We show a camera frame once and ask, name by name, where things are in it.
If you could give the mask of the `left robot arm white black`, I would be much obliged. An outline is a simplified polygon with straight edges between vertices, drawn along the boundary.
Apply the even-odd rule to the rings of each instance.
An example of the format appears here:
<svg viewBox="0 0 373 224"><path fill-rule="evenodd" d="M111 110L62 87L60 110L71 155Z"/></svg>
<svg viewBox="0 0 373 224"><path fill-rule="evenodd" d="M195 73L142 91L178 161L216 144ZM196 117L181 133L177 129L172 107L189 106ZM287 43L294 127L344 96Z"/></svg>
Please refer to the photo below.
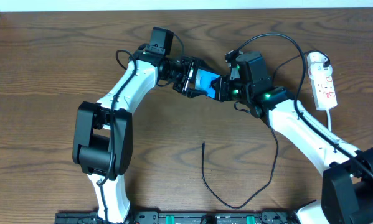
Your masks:
<svg viewBox="0 0 373 224"><path fill-rule="evenodd" d="M72 159L94 186L97 217L102 223L129 219L124 174L133 153L133 113L159 80L173 84L179 93L193 98L212 97L209 83L218 78L204 61L195 57L167 58L165 53L136 50L118 83L95 103L78 107Z"/></svg>

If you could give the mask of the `Galaxy smartphone blue screen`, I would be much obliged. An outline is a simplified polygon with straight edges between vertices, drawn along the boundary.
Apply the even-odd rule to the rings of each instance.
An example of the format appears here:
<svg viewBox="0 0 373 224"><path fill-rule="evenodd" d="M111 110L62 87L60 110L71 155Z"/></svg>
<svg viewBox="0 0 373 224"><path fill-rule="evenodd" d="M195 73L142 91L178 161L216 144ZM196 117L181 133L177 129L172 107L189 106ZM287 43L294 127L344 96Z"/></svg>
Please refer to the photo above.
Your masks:
<svg viewBox="0 0 373 224"><path fill-rule="evenodd" d="M215 90L211 86L211 82L219 77L220 75L216 73L198 69L195 80L195 89L205 91L207 93L206 96L215 98Z"/></svg>

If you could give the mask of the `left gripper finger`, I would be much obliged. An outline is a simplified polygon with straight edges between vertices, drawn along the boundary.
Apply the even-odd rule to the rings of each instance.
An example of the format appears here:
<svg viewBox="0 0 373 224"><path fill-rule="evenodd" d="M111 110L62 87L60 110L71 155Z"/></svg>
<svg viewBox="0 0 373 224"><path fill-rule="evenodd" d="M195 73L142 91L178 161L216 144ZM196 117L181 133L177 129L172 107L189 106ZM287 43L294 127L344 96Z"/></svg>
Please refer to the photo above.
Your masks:
<svg viewBox="0 0 373 224"><path fill-rule="evenodd" d="M203 59L199 60L198 69L199 70L205 70L207 72L217 74L217 72L212 67L210 67Z"/></svg>
<svg viewBox="0 0 373 224"><path fill-rule="evenodd" d="M188 98L194 98L194 97L197 97L197 96L200 96L200 95L206 95L207 92L204 91L204 90L196 90L196 89L191 89L191 88L188 88L186 90L186 96Z"/></svg>

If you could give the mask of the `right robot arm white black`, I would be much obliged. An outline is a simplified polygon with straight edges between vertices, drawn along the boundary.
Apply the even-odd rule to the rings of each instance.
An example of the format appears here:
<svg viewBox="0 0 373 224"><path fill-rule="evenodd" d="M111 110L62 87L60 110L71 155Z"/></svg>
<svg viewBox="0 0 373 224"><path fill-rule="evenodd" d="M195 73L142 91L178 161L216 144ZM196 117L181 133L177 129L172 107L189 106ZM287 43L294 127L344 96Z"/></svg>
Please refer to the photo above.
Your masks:
<svg viewBox="0 0 373 224"><path fill-rule="evenodd" d="M218 101L239 101L290 140L322 177L321 200L294 212L296 223L372 223L373 148L338 138L312 117L291 91L275 86L259 52L238 55L230 75L210 79Z"/></svg>

